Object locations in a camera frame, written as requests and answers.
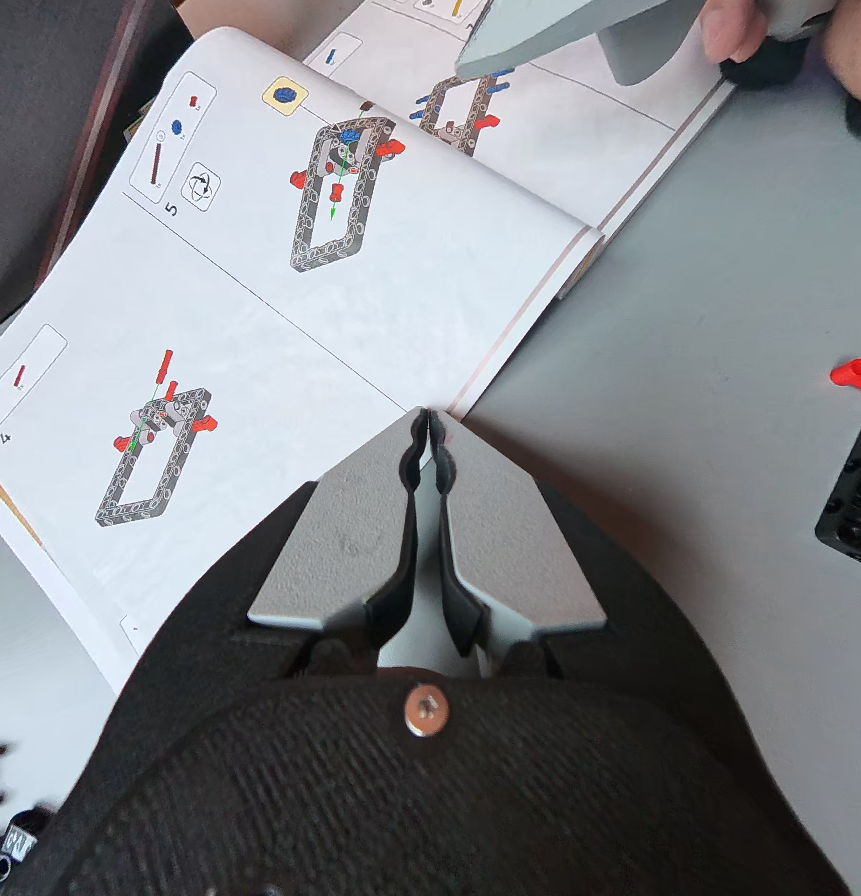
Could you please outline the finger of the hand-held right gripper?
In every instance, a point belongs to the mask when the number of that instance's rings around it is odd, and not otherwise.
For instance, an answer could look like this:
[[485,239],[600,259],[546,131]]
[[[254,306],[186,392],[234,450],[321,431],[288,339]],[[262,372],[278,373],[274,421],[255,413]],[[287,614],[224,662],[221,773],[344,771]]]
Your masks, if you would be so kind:
[[679,50],[704,1],[491,1],[456,63],[463,79],[532,62],[595,35],[617,84],[657,73]]

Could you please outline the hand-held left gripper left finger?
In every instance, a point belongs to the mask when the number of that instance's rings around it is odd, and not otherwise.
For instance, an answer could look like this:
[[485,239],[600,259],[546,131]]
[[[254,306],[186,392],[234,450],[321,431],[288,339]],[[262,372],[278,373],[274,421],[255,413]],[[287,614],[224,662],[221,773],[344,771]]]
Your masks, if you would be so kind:
[[408,411],[324,473],[247,613],[251,622],[354,632],[374,651],[402,629],[413,606],[427,416]]

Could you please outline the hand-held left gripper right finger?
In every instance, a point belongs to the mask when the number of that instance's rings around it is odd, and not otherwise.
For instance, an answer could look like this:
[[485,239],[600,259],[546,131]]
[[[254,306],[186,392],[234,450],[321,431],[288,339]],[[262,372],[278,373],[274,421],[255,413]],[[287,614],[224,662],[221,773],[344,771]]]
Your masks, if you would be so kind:
[[459,655],[598,631],[607,616],[530,473],[443,411],[428,430],[444,618]]

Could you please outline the lego instruction booklet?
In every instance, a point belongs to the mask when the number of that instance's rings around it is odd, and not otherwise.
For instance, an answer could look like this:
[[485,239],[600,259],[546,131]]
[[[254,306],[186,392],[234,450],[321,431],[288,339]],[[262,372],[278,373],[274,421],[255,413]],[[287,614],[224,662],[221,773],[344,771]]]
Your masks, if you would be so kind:
[[0,497],[115,692],[304,480],[466,414],[733,91],[696,21],[633,86],[593,36],[455,75],[481,8],[205,34],[0,337]]

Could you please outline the black lego frame assembly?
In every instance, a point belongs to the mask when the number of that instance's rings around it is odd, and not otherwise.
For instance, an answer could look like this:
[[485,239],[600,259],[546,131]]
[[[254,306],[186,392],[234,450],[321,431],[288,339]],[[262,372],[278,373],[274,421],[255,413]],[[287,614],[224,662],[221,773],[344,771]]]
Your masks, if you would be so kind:
[[861,564],[861,429],[815,528],[823,545]]

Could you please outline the pile of loose lego pieces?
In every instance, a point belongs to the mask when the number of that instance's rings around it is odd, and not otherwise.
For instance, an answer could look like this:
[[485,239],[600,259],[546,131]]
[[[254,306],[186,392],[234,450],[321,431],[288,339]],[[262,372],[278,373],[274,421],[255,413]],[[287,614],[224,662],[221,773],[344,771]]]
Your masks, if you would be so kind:
[[[0,745],[0,757],[7,752]],[[0,795],[0,805],[5,801]],[[35,805],[15,814],[0,835],[0,890],[11,871],[21,865],[42,838],[55,811],[46,805]]]

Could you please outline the person's right hand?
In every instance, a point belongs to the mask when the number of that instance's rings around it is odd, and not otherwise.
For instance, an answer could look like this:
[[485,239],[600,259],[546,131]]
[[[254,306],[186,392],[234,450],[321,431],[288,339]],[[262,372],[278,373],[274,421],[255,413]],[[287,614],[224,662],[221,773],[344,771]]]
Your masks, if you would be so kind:
[[[706,57],[743,62],[757,51],[768,21],[752,1],[710,1],[700,15]],[[861,102],[861,1],[837,1],[822,40],[828,69]]]

